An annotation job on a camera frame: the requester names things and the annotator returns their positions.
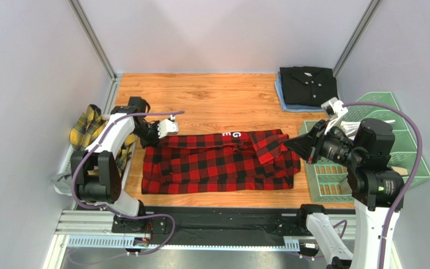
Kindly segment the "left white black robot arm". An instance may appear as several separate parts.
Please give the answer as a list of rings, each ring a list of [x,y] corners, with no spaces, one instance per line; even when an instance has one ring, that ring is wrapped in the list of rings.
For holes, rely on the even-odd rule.
[[[122,185],[123,173],[117,157],[131,135],[141,139],[141,146],[156,145],[164,133],[164,121],[150,123],[149,103],[139,96],[132,96],[126,106],[112,109],[106,126],[83,150],[71,156],[73,199],[79,207],[89,210],[108,210],[127,219],[144,219],[143,206],[127,194]]]

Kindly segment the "red black plaid shirt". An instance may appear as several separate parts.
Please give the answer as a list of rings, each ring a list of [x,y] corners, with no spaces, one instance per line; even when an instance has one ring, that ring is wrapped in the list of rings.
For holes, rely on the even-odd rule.
[[[169,136],[146,148],[142,194],[292,189],[300,157],[280,129]]]

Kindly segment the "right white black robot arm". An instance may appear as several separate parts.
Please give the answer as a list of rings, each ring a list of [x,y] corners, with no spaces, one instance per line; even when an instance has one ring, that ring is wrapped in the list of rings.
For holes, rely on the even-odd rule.
[[[290,138],[284,145],[307,164],[326,158],[347,168],[347,183],[354,198],[356,237],[354,252],[341,240],[322,205],[303,204],[298,210],[300,227],[313,235],[327,268],[388,268],[388,247],[383,235],[389,210],[399,214],[402,204],[394,204],[403,186],[403,177],[389,165],[395,142],[392,126],[378,119],[360,122],[353,140],[328,121],[320,120],[308,133]]]

